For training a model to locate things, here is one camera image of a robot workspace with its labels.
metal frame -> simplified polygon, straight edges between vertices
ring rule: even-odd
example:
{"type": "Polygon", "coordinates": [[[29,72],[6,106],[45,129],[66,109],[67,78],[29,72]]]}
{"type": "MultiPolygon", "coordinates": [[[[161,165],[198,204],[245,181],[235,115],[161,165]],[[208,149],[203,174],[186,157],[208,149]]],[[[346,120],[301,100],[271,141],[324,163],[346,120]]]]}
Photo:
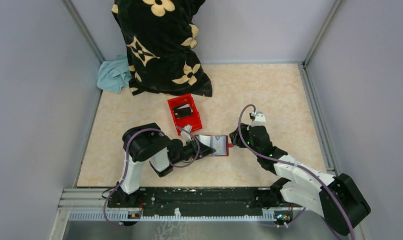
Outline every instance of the metal frame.
{"type": "MultiPolygon", "coordinates": [[[[79,30],[81,31],[82,35],[85,37],[87,40],[89,46],[91,47],[92,51],[94,52],[94,55],[97,57],[99,62],[104,61],[104,57],[98,48],[95,40],[91,36],[88,28],[82,21],[82,18],[79,16],[79,13],[77,12],[76,8],[74,7],[73,3],[70,0],[62,0],[64,5],[66,6],[66,9],[69,11],[70,15],[74,19],[76,25],[78,26],[79,30]]],[[[319,101],[317,99],[317,95],[315,93],[315,88],[314,84],[312,82],[312,79],[309,74],[308,66],[316,54],[318,48],[320,47],[324,37],[326,36],[326,33],[329,31],[331,28],[331,25],[335,19],[336,14],[338,11],[341,9],[341,6],[344,4],[345,0],[336,0],[330,13],[328,14],[328,17],[323,24],[316,40],[314,41],[308,55],[306,56],[306,60],[303,62],[298,62],[298,67],[300,70],[300,75],[302,78],[303,86],[306,92],[306,98],[309,103],[309,108],[312,113],[313,117],[313,122],[315,125],[316,133],[318,135],[318,140],[319,144],[321,147],[321,151],[324,157],[324,161],[326,164],[327,171],[329,173],[341,173],[339,170],[339,167],[336,163],[335,160],[335,155],[333,152],[333,147],[329,139],[329,134],[326,128],[326,124],[324,122],[321,110],[320,110],[320,105],[319,101]]],[[[96,110],[98,108],[98,104],[96,106],[96,109],[94,111],[94,117],[93,119],[95,120],[95,114],[96,110]]],[[[82,159],[85,154],[85,149],[88,144],[89,140],[89,135],[91,132],[92,127],[89,129],[88,133],[88,139],[86,142],[86,145],[83,149],[82,153],[82,159]]],[[[100,198],[101,193],[106,189],[106,188],[76,188],[76,183],[77,179],[79,176],[80,169],[76,175],[75,179],[75,184],[74,188],[71,189],[64,189],[61,200],[59,202],[59,206],[57,209],[57,214],[55,216],[55,220],[53,223],[53,227],[51,230],[50,238],[51,240],[62,240],[66,231],[67,227],[67,222],[69,221],[70,217],[71,220],[73,221],[79,221],[79,220],[92,220],[97,221],[99,218],[100,211],[102,210],[102,207],[104,205],[104,199],[100,198]],[[94,215],[76,215],[76,214],[84,214],[84,213],[92,213],[94,215]]],[[[272,211],[279,211],[279,210],[287,210],[287,208],[280,207],[280,208],[271,208],[272,211]]],[[[115,209],[108,209],[110,213],[116,212],[116,213],[129,213],[129,212],[138,212],[139,209],[137,208],[115,208],[115,209]]],[[[246,221],[247,219],[241,218],[241,219],[235,219],[236,221],[246,221]]],[[[358,240],[368,240],[370,239],[368,237],[368,234],[365,230],[364,224],[361,223],[359,224],[358,227],[355,228],[355,235],[356,239],[358,240]]]]}

black blanket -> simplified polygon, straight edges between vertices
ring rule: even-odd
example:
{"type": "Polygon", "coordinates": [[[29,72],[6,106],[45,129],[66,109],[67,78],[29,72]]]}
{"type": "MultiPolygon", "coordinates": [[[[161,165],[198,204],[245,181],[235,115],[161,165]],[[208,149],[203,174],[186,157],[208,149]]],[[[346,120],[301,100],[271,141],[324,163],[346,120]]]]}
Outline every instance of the black blanket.
{"type": "Polygon", "coordinates": [[[192,49],[192,23],[205,0],[115,0],[114,18],[126,43],[132,94],[212,96],[212,85],[192,49]]]}

table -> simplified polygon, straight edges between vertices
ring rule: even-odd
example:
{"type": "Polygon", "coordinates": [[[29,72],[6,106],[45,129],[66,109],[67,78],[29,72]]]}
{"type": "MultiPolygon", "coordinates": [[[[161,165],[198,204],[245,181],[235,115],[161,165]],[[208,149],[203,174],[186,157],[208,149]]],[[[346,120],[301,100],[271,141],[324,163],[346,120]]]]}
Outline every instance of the table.
{"type": "MultiPolygon", "coordinates": [[[[203,68],[212,80],[213,97],[193,95],[203,123],[194,134],[228,135],[237,128],[242,108],[255,104],[266,116],[274,145],[325,172],[297,64],[205,64],[203,68]]],[[[77,186],[116,184],[124,160],[122,135],[132,127],[156,122],[170,139],[178,138],[167,104],[170,98],[174,96],[147,92],[132,96],[127,88],[120,94],[104,91],[77,186]]],[[[250,123],[248,111],[243,122],[250,123]]],[[[261,168],[249,150],[233,147],[229,156],[206,157],[162,178],[147,161],[141,186],[268,187],[277,179],[261,168]]]]}

blue towel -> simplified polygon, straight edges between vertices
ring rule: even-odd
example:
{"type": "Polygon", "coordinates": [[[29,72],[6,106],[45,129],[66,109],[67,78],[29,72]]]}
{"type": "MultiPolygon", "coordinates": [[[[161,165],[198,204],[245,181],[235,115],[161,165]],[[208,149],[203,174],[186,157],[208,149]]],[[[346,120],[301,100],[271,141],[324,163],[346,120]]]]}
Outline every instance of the blue towel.
{"type": "Polygon", "coordinates": [[[119,94],[122,87],[129,86],[131,73],[126,56],[118,55],[115,61],[104,61],[98,71],[97,87],[119,94]]]}

red box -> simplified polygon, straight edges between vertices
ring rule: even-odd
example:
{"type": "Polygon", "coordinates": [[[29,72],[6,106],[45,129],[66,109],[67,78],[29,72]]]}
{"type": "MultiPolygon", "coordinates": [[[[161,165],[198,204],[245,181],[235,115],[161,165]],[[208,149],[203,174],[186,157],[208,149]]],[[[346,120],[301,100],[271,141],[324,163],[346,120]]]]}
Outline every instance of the red box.
{"type": "MultiPolygon", "coordinates": [[[[189,124],[192,126],[191,132],[203,128],[203,125],[201,125],[200,114],[198,113],[198,110],[195,107],[194,99],[192,99],[192,96],[190,93],[169,99],[169,100],[167,100],[167,103],[169,104],[170,113],[172,114],[172,118],[173,118],[173,122],[175,123],[175,126],[183,128],[189,124]],[[173,108],[179,107],[179,106],[182,106],[185,104],[189,104],[189,106],[191,107],[191,109],[193,111],[191,116],[186,116],[186,117],[176,119],[175,115],[173,114],[173,108]]],[[[176,130],[178,131],[178,135],[181,135],[181,131],[179,129],[176,129],[176,130]]]]}

